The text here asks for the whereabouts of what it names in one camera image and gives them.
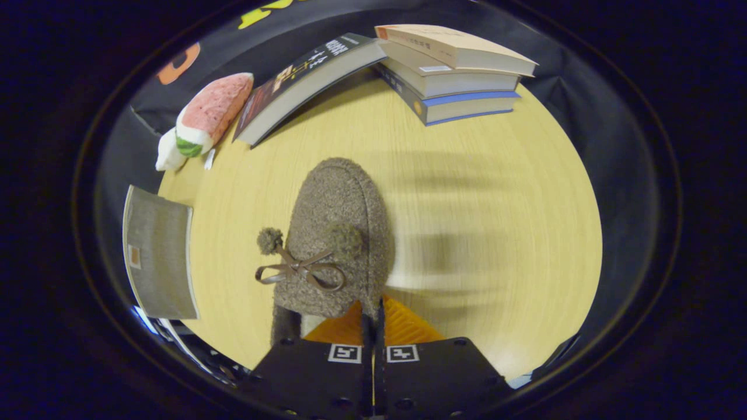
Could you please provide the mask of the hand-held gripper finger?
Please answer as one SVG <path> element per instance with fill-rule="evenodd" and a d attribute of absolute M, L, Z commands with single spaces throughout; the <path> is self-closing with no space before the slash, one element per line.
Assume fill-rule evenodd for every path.
<path fill-rule="evenodd" d="M 375 407 L 386 419 L 478 419 L 513 388 L 468 337 L 444 337 L 392 297 L 376 331 Z"/>
<path fill-rule="evenodd" d="M 282 418 L 363 419 L 374 411 L 370 322 L 360 303 L 305 337 L 280 338 L 242 382 Z"/>

